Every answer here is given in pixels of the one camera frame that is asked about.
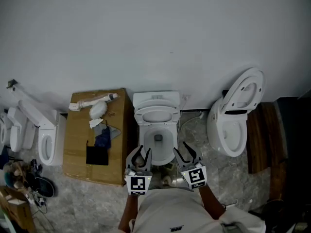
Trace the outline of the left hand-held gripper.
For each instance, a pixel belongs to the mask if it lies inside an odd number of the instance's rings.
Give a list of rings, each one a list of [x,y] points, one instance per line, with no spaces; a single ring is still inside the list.
[[[145,195],[152,179],[152,150],[148,149],[144,165],[136,168],[136,159],[140,156],[143,145],[136,147],[126,158],[125,181],[129,195]]]

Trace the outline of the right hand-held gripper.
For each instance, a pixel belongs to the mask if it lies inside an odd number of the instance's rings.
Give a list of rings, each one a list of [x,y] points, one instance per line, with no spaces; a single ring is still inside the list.
[[[199,149],[195,149],[190,144],[183,141],[185,148],[192,157],[194,166],[188,166],[188,161],[183,158],[178,149],[174,148],[173,152],[181,170],[181,176],[188,185],[189,189],[196,189],[207,185],[206,166],[199,163],[202,161],[202,153]]]

